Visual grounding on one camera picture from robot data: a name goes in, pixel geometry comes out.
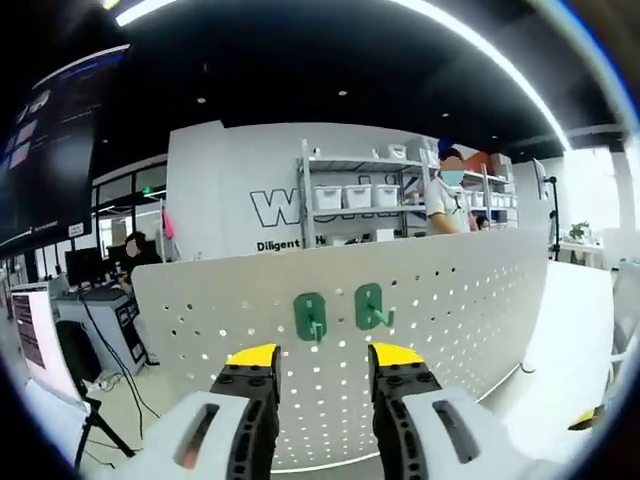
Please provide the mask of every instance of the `screen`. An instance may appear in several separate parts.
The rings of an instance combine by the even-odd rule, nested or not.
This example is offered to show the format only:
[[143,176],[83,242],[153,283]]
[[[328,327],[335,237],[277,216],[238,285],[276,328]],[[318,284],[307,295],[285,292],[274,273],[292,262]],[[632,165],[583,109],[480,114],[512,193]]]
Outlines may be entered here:
[[16,287],[11,299],[31,376],[61,398],[81,400],[62,354],[47,285]]
[[0,254],[18,253],[11,243],[28,236],[44,245],[91,230],[97,115],[125,48],[68,65],[32,89],[0,165]]
[[104,279],[105,264],[96,247],[69,250],[64,253],[69,285],[80,285]]

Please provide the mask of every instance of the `led light strip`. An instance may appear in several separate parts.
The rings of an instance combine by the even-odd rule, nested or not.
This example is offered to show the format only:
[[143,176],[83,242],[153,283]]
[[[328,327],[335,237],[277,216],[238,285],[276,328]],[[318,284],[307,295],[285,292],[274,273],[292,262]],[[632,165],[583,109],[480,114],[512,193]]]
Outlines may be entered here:
[[520,71],[509,61],[507,57],[502,55],[496,47],[494,47],[488,40],[482,35],[473,30],[471,27],[461,22],[457,18],[449,15],[444,10],[439,9],[425,2],[424,0],[389,0],[390,2],[397,3],[403,7],[413,10],[416,13],[420,13],[431,20],[439,23],[443,27],[447,28],[456,35],[462,37],[469,42],[487,57],[489,57],[496,65],[498,65],[504,72],[516,82],[520,89],[531,99],[540,113],[547,120],[552,130],[555,132],[558,140],[562,144],[565,150],[572,150],[571,143],[564,133],[564,130],[560,126],[560,123],[551,112],[551,109],[544,103],[542,97],[536,92],[535,88],[529,83],[529,81],[520,73]]
[[131,23],[134,20],[137,20],[138,18],[143,17],[144,15],[151,13],[160,7],[169,5],[170,3],[173,3],[175,1],[176,0],[143,0],[139,4],[118,15],[116,17],[116,22],[121,27],[124,27],[126,24]]

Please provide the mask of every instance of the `black ceiling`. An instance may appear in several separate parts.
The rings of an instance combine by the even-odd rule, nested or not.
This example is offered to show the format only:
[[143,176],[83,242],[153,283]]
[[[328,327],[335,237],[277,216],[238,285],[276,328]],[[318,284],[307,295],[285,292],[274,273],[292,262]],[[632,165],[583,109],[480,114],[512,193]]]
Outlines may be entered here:
[[[103,117],[100,136],[108,143],[98,143],[96,176],[166,152],[173,129],[216,119],[226,126],[376,125],[514,159],[521,148],[510,145],[552,133],[483,54],[388,0],[177,1],[124,28],[93,1],[26,3],[38,5],[28,15],[40,43],[15,55],[20,75],[9,89],[13,109],[40,76],[98,50],[132,44]],[[525,1],[431,3],[511,59],[565,130],[615,123],[584,62]],[[339,96],[341,90],[348,94]],[[616,143],[619,137],[577,142]],[[561,151],[554,140],[523,149],[539,157]]]

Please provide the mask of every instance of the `desk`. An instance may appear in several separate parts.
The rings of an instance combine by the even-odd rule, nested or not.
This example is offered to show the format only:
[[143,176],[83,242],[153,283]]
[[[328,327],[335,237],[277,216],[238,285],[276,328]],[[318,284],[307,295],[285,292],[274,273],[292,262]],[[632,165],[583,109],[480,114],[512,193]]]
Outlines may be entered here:
[[604,261],[604,247],[602,245],[560,242],[560,250],[584,253],[586,267],[599,268],[596,267],[595,257],[600,258],[600,265]]
[[538,323],[525,363],[483,402],[532,458],[567,463],[591,430],[567,427],[598,406],[607,385],[613,344],[609,272],[549,262]]

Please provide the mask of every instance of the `window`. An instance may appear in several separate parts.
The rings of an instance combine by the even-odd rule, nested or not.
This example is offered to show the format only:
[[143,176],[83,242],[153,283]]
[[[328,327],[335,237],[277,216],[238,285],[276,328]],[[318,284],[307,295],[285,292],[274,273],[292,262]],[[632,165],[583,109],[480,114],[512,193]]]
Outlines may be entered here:
[[570,224],[587,221],[591,230],[620,227],[620,204],[608,148],[574,150],[564,156]]

